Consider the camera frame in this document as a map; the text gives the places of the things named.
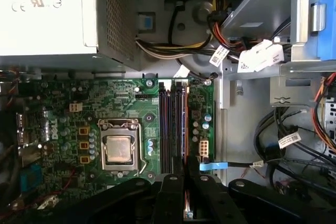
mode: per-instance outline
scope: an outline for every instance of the metal bracket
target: metal bracket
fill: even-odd
[[[270,78],[270,104],[272,106],[301,106],[313,107],[314,94],[318,90],[320,75],[288,74]]]
[[[322,31],[325,29],[326,4],[315,4],[311,10],[311,31]]]

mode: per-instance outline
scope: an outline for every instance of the expansion slot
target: expansion slot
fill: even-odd
[[[159,83],[160,166],[161,173],[172,172],[172,99],[163,83]]]

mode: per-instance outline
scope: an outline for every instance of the white connector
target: white connector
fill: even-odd
[[[83,103],[71,103],[69,105],[70,112],[80,112],[83,110]]]
[[[201,157],[209,156],[209,141],[206,141],[206,140],[200,141],[199,154]]]

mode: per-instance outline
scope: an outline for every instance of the white cable tag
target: white cable tag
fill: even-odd
[[[214,54],[211,56],[209,62],[216,66],[219,67],[219,65],[222,63],[222,61],[225,59],[225,57],[228,55],[229,50],[226,48],[219,46],[217,50],[214,52]]]
[[[298,132],[294,132],[290,135],[287,135],[279,140],[280,149],[287,147],[293,143],[296,143],[301,140],[301,137]]]
[[[189,69],[187,69],[184,65],[181,65],[180,69],[176,72],[173,78],[186,78],[189,72]]]
[[[260,160],[258,162],[253,162],[253,165],[250,165],[251,168],[260,168],[264,166],[264,161]]]

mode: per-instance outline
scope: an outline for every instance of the blue tab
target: blue tab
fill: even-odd
[[[228,168],[227,162],[199,164],[199,170],[220,170],[220,169],[227,169],[227,168]]]

